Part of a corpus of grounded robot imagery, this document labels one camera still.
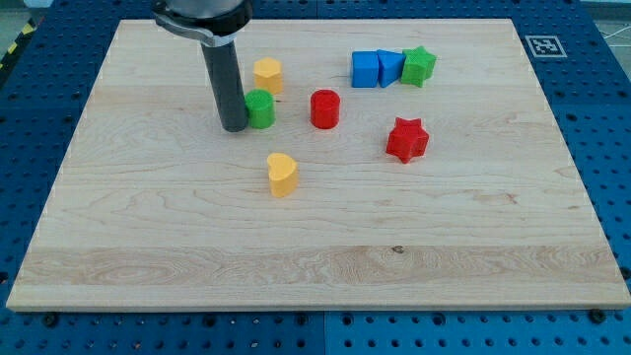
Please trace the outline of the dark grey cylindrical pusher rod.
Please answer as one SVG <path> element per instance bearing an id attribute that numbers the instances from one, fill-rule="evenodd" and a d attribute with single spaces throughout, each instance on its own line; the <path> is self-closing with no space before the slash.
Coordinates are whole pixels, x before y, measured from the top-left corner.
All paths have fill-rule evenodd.
<path id="1" fill-rule="evenodd" d="M 246 129 L 248 118 L 241 72 L 234 43 L 201 45 L 221 125 L 228 132 Z"/>

